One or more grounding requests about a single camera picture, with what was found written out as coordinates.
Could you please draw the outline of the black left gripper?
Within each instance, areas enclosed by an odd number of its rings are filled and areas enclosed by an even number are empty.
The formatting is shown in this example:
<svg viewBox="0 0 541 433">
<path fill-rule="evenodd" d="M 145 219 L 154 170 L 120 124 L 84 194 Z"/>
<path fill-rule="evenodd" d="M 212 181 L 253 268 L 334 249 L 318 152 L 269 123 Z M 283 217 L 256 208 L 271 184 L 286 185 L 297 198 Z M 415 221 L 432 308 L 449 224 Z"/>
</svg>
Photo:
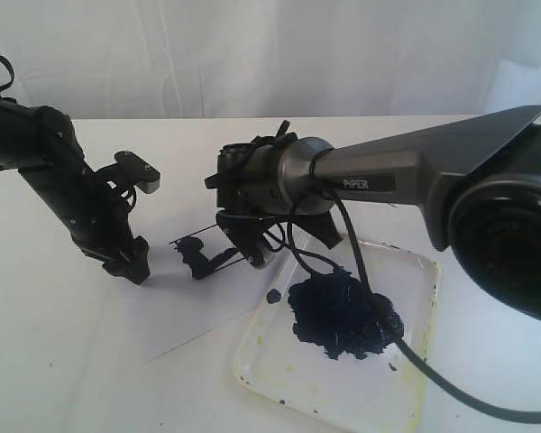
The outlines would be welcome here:
<svg viewBox="0 0 541 433">
<path fill-rule="evenodd" d="M 80 153 L 53 152 L 18 172 L 84 255 L 100 261 L 110 275 L 136 285 L 150 277 L 150 246 L 142 236 L 133 235 L 128 222 L 136 187 L 116 161 L 93 170 Z"/>
</svg>

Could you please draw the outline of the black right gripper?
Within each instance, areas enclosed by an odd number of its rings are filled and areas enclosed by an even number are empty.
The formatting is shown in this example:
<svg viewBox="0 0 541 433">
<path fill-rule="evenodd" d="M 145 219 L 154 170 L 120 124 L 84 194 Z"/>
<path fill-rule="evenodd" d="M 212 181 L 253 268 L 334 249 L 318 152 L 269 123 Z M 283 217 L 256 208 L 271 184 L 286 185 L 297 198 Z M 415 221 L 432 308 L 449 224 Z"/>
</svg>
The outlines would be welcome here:
<svg viewBox="0 0 541 433">
<path fill-rule="evenodd" d="M 205 178 L 207 189 L 216 191 L 216 204 L 233 215 L 285 215 L 290 204 L 279 187 L 279 162 L 298 139 L 294 133 L 256 136 L 248 143 L 223 146 L 216 160 L 216 173 Z M 297 215 L 297 226 L 326 248 L 341 243 L 329 211 L 320 215 Z"/>
</svg>

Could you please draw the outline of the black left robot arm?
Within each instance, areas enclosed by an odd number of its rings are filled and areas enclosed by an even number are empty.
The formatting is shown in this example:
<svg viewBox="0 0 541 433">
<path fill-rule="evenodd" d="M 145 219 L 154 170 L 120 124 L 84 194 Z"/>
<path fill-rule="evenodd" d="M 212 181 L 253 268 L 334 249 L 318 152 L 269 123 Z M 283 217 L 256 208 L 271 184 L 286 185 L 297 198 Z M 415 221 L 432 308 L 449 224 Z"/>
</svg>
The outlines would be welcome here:
<svg viewBox="0 0 541 433">
<path fill-rule="evenodd" d="M 130 151 L 91 169 L 68 115 L 49 106 L 0 100 L 0 171 L 17 170 L 87 257 L 134 284 L 150 275 L 149 244 L 134 236 L 137 193 L 155 192 L 160 173 Z"/>
</svg>

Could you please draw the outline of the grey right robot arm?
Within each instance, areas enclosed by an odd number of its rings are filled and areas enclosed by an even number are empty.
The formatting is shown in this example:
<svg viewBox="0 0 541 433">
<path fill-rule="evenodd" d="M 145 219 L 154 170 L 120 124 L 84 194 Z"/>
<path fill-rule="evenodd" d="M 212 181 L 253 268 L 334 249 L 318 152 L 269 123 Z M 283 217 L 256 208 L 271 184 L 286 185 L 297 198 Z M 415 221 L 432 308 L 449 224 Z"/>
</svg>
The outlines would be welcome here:
<svg viewBox="0 0 541 433">
<path fill-rule="evenodd" d="M 437 251 L 451 250 L 494 299 L 541 321 L 541 106 L 519 106 L 336 148 L 283 124 L 227 144 L 206 178 L 218 226 L 256 268 L 263 234 L 291 223 L 328 248 L 336 201 L 417 207 Z"/>
</svg>

